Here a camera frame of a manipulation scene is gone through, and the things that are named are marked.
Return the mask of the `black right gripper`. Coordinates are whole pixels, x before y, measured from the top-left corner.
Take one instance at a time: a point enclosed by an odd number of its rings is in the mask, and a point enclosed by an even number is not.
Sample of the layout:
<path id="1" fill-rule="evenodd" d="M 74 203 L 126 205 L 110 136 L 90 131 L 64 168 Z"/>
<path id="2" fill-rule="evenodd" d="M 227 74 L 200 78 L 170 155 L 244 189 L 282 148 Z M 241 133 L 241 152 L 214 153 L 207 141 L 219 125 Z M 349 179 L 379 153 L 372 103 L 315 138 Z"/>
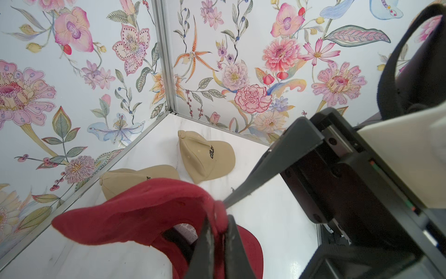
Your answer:
<path id="1" fill-rule="evenodd" d="M 446 225 L 334 109 L 300 117 L 226 208 L 281 174 L 307 217 L 332 230 L 304 279 L 443 279 Z"/>

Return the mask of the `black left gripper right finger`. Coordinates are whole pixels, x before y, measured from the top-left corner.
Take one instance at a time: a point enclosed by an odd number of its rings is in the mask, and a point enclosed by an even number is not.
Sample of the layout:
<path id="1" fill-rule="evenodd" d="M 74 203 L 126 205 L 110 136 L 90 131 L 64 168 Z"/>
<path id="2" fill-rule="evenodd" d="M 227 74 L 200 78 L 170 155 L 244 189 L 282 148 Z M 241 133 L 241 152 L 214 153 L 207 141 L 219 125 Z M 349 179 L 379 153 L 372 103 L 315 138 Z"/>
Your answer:
<path id="1" fill-rule="evenodd" d="M 236 224 L 235 218 L 228 215 L 228 227 L 224 239 L 224 270 L 226 279 L 256 279 L 252 268 L 252 246 L 254 237 L 245 228 Z"/>

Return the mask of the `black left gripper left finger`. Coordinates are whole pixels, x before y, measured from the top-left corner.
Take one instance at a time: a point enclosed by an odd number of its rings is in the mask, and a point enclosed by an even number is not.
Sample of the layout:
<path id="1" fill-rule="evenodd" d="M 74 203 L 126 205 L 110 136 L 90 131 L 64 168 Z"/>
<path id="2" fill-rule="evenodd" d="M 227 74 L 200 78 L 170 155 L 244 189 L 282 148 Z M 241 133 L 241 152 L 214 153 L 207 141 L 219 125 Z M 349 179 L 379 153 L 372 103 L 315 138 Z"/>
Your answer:
<path id="1" fill-rule="evenodd" d="M 205 218 L 202 231 L 197 239 L 192 259 L 184 279 L 214 278 L 214 236 L 208 218 Z"/>

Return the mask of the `red Colorado cap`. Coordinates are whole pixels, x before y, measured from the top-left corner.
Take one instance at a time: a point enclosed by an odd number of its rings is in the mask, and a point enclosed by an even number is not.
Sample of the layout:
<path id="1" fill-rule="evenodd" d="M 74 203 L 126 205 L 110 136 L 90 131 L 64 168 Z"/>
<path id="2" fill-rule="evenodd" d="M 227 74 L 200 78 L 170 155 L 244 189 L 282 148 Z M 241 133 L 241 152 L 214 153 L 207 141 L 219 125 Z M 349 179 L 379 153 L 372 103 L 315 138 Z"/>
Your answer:
<path id="1" fill-rule="evenodd" d="M 243 247 L 251 268 L 258 279 L 263 278 L 264 257 L 258 239 L 245 228 L 238 226 Z M 190 224 L 178 224 L 157 237 L 152 246 L 168 257 L 172 264 L 173 279 L 183 279 L 198 239 L 196 230 Z"/>

